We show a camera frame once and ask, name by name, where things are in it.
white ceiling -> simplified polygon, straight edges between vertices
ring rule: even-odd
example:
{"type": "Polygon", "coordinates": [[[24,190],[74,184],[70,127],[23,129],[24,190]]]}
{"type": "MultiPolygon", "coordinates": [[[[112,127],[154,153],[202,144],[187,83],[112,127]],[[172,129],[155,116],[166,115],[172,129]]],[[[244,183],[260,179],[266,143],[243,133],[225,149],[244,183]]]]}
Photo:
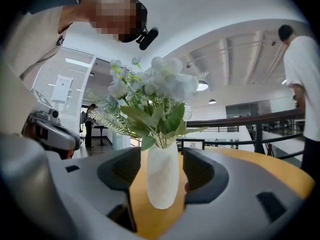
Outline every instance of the white ceiling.
{"type": "MultiPolygon", "coordinates": [[[[274,20],[275,26],[283,23],[274,20]]],[[[304,23],[286,23],[297,35],[312,34],[304,23]]],[[[183,72],[190,75],[209,72],[205,81],[211,90],[230,85],[281,84],[286,79],[283,64],[286,47],[278,38],[278,28],[269,27],[270,22],[254,31],[249,27],[241,31],[241,26],[235,25],[233,35],[224,35],[228,32],[220,29],[220,34],[207,38],[205,45],[189,52],[187,48],[184,50],[186,53],[180,56],[185,65],[183,72]]]]}
{"type": "MultiPolygon", "coordinates": [[[[290,24],[298,35],[311,35],[305,19],[289,0],[140,1],[148,9],[148,29],[159,28],[159,36],[146,51],[139,50],[136,42],[116,43],[85,23],[73,24],[63,45],[105,61],[120,59],[127,66],[132,57],[140,56],[145,70],[155,56],[178,57],[185,65],[191,63],[184,73],[209,72],[205,79],[209,90],[188,101],[194,107],[206,106],[209,98],[216,99],[217,104],[236,104],[268,99],[266,93],[270,97],[289,95],[281,86],[285,79],[284,47],[277,29],[290,24]]],[[[95,75],[89,78],[90,88],[111,83],[110,66],[103,61],[92,71],[95,75]]]]}

wooden handrail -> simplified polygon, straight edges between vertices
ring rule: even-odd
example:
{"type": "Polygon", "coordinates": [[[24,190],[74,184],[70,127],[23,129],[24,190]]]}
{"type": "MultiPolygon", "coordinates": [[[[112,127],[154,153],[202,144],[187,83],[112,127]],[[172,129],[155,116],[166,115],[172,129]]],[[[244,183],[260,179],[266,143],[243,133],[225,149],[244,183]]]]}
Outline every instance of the wooden handrail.
{"type": "Polygon", "coordinates": [[[276,113],[253,115],[246,117],[216,119],[207,121],[187,121],[187,128],[194,127],[230,127],[230,126],[247,126],[259,123],[269,123],[288,119],[303,118],[304,114],[297,109],[286,110],[276,113]]]}

green leaf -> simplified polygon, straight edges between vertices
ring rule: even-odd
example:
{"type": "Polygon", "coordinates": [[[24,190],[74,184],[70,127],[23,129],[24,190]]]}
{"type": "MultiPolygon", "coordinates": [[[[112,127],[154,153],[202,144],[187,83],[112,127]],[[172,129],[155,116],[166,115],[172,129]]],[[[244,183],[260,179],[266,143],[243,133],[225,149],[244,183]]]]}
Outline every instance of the green leaf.
{"type": "Polygon", "coordinates": [[[148,127],[140,121],[129,121],[126,119],[125,125],[141,138],[149,135],[148,127]]]}
{"type": "Polygon", "coordinates": [[[167,131],[166,128],[166,121],[160,119],[159,123],[158,123],[158,129],[161,133],[163,133],[164,135],[168,134],[169,132],[167,131]]]}
{"type": "Polygon", "coordinates": [[[122,113],[127,115],[128,117],[138,119],[139,121],[143,122],[147,126],[151,126],[151,117],[146,112],[128,106],[121,106],[120,110],[122,113]]]}
{"type": "Polygon", "coordinates": [[[196,133],[196,132],[201,132],[201,131],[204,131],[206,129],[208,129],[209,127],[201,127],[201,128],[196,128],[196,129],[185,129],[185,133],[181,134],[181,135],[184,135],[184,134],[190,134],[190,133],[196,133]]]}
{"type": "Polygon", "coordinates": [[[164,133],[168,134],[170,132],[175,132],[178,129],[181,123],[181,120],[184,117],[184,114],[185,114],[185,104],[181,103],[174,108],[173,112],[171,113],[171,116],[165,122],[166,132],[164,133]]]}
{"type": "Polygon", "coordinates": [[[175,135],[184,135],[186,132],[186,123],[185,121],[181,120],[178,129],[175,131],[175,135]]]}
{"type": "Polygon", "coordinates": [[[164,115],[164,108],[162,105],[158,106],[151,116],[151,126],[156,128],[162,116],[164,115]]]}
{"type": "Polygon", "coordinates": [[[141,151],[145,151],[151,148],[156,143],[156,139],[151,136],[146,136],[142,138],[141,141],[141,151]]]}

wooden table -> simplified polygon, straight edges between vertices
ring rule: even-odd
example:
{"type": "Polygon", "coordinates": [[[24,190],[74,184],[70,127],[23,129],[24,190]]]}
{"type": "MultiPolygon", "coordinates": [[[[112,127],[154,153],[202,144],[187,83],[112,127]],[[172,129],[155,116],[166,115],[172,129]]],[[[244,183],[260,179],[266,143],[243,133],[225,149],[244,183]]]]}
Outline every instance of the wooden table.
{"type": "MultiPolygon", "coordinates": [[[[246,160],[263,167],[302,199],[310,195],[315,184],[314,180],[304,171],[271,156],[231,148],[206,146],[206,150],[246,160]]],[[[188,180],[183,171],[183,156],[179,154],[180,181],[175,201],[169,209],[158,210],[154,208],[149,202],[147,194],[147,156],[147,151],[141,152],[141,168],[130,187],[130,196],[133,216],[137,225],[137,235],[153,240],[171,228],[183,214],[186,194],[185,184],[188,180]]]]}

white sign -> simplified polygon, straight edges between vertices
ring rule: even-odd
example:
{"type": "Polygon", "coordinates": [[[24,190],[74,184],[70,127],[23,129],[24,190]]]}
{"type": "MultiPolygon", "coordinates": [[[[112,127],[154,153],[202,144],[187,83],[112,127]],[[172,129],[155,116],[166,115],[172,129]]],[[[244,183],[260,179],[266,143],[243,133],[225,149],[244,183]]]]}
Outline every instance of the white sign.
{"type": "Polygon", "coordinates": [[[184,141],[183,142],[183,147],[184,148],[193,148],[193,149],[198,149],[202,150],[202,141],[184,141]]]}
{"type": "Polygon", "coordinates": [[[67,102],[72,80],[72,77],[58,75],[52,94],[53,101],[67,102]]]}

